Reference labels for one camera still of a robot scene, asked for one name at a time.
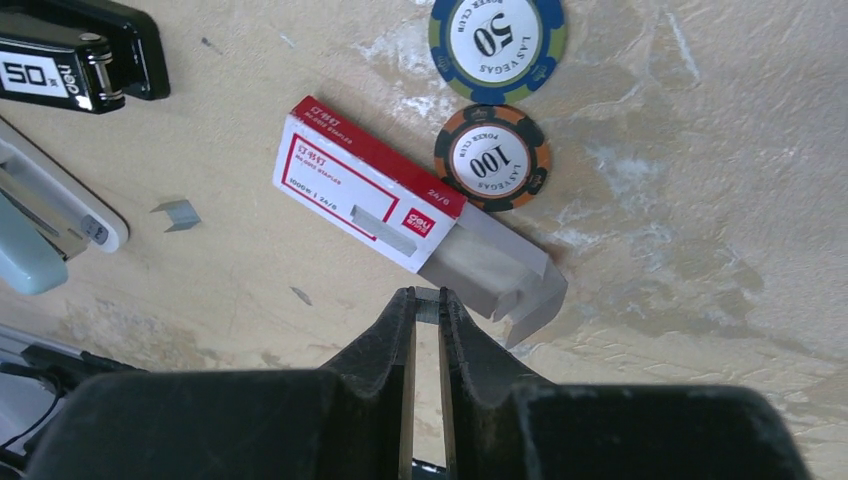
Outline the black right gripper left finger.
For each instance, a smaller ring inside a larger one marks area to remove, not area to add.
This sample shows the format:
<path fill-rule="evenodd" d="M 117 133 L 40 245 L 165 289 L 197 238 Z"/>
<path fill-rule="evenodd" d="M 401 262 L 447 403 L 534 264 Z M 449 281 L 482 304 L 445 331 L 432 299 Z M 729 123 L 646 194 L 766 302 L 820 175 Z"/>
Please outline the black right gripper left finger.
<path fill-rule="evenodd" d="M 70 397 L 29 479 L 406 479 L 416 293 L 316 369 L 126 371 Z"/>

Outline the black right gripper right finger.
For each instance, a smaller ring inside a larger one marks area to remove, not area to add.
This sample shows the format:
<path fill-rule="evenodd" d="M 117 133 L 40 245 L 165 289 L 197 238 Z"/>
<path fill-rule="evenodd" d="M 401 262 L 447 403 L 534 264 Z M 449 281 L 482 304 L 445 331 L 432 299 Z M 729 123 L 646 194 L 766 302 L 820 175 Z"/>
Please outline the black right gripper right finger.
<path fill-rule="evenodd" d="M 439 357 L 451 479 L 807 479 L 778 412 L 727 385 L 557 384 L 442 289 Z"/>

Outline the small staple strip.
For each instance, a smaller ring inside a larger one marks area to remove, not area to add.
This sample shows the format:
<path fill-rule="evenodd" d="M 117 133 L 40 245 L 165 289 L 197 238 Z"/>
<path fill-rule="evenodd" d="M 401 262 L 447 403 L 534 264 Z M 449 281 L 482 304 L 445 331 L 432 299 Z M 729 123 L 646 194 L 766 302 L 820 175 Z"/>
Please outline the small staple strip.
<path fill-rule="evenodd" d="M 440 323 L 440 303 L 441 291 L 439 289 L 416 287 L 416 321 L 438 326 Z"/>
<path fill-rule="evenodd" d="M 190 230 L 201 223 L 201 217 L 187 199 L 167 201 L 151 210 L 151 213 L 160 212 L 171 221 L 171 226 L 165 230 L 165 233 Z"/>

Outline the light blue stapler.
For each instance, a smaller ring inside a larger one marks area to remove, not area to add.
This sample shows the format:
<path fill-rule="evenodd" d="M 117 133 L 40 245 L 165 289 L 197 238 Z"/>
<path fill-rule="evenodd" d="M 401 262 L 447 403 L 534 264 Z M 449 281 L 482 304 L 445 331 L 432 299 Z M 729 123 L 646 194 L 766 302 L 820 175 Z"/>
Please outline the light blue stapler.
<path fill-rule="evenodd" d="M 6 120 L 1 121 L 1 279 L 23 295 L 68 280 L 67 263 L 93 246 L 116 252 L 124 219 Z"/>

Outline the black stapler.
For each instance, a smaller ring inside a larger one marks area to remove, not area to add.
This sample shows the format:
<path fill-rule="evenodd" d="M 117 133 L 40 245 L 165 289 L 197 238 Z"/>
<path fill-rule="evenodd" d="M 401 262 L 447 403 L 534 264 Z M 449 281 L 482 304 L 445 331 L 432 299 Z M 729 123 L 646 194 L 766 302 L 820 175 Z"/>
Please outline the black stapler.
<path fill-rule="evenodd" d="M 115 1 L 4 1 L 1 97 L 105 114 L 171 93 L 156 22 Z"/>

